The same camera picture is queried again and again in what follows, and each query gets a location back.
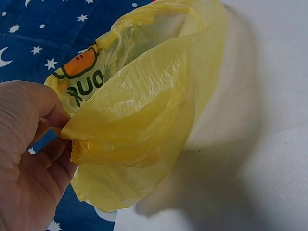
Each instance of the crescent moon print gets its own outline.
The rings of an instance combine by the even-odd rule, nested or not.
[[[9,65],[11,62],[13,62],[13,60],[10,60],[10,61],[3,61],[2,60],[2,54],[3,52],[8,49],[8,47],[5,47],[3,49],[0,50],[0,67],[4,67],[6,65]]]
[[[29,2],[31,2],[32,0],[26,0],[25,1],[25,7],[27,7],[28,6],[28,4],[29,4]]]

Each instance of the yellow plastic bag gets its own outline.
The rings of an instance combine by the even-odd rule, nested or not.
[[[159,0],[47,78],[72,116],[61,138],[79,200],[130,207],[170,171],[218,83],[226,30],[218,0]]]

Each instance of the white fabric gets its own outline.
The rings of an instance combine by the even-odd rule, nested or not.
[[[308,230],[308,1],[224,3],[222,77],[195,151],[115,231]]]

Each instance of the star print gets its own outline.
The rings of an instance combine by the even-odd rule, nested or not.
[[[51,59],[51,60],[47,60],[47,63],[44,66],[48,67],[48,70],[50,70],[51,68],[55,69],[55,65],[57,63],[58,62],[55,62],[54,59]]]
[[[13,25],[10,30],[9,30],[9,33],[15,33],[17,30],[19,30],[20,26],[17,24],[17,25]]]
[[[29,152],[31,155],[33,155],[33,154],[36,153],[36,151],[34,150],[34,148],[29,148],[29,149],[28,149],[28,152]]]
[[[52,222],[48,226],[47,230],[50,230],[50,231],[60,231],[62,229],[60,228],[60,224],[59,223],[57,223],[54,220],[52,220]]]
[[[86,19],[88,19],[87,18],[87,15],[81,15],[80,17],[77,17],[78,18],[78,21],[77,22],[79,22],[79,21],[82,21],[82,22],[84,22]]]
[[[33,47],[33,50],[31,51],[33,53],[33,55],[35,54],[40,54],[39,51],[41,51],[43,48],[41,48],[40,46],[38,47]]]

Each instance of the cartoon print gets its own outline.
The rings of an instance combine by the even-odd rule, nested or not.
[[[97,45],[93,45],[88,48],[84,53],[77,55],[70,62],[62,66],[54,73],[58,79],[77,78],[84,73],[93,69],[96,64],[97,57],[99,56]]]
[[[58,69],[53,75],[58,79],[78,78],[94,68],[98,56],[98,47],[94,44]],[[78,107],[81,107],[80,102],[84,100],[81,96],[91,95],[94,87],[100,88],[104,83],[103,74],[100,70],[96,70],[91,77],[85,77],[85,80],[86,84],[85,81],[77,81],[76,86],[68,86],[66,81],[59,85],[62,90],[66,89],[67,93],[75,98]]]

